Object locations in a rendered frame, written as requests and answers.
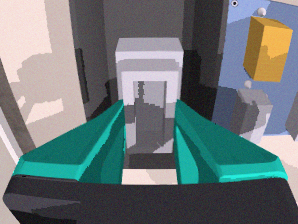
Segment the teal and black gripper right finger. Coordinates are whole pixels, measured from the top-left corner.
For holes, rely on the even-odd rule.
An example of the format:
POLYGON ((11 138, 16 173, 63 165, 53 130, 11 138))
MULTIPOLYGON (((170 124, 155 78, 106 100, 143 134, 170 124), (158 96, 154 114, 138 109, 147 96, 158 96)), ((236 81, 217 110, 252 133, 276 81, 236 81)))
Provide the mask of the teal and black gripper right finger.
POLYGON ((202 117, 179 99, 173 140, 177 184, 275 177, 288 181, 277 155, 202 117))

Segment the yellow-orange block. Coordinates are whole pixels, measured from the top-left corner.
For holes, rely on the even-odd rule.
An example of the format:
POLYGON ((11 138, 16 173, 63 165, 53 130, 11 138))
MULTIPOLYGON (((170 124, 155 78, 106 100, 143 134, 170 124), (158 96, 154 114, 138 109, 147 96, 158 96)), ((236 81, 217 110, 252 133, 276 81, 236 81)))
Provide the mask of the yellow-orange block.
POLYGON ((292 31, 278 20, 251 16, 243 67, 253 81, 280 82, 292 31))

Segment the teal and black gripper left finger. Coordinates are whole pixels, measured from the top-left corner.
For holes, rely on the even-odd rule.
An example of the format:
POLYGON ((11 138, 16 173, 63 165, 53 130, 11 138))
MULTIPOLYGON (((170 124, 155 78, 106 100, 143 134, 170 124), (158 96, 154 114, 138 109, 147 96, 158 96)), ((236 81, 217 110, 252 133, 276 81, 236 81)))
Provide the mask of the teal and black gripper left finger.
POLYGON ((125 146, 125 112, 120 99, 94 119, 22 155, 12 176, 122 184, 125 146))

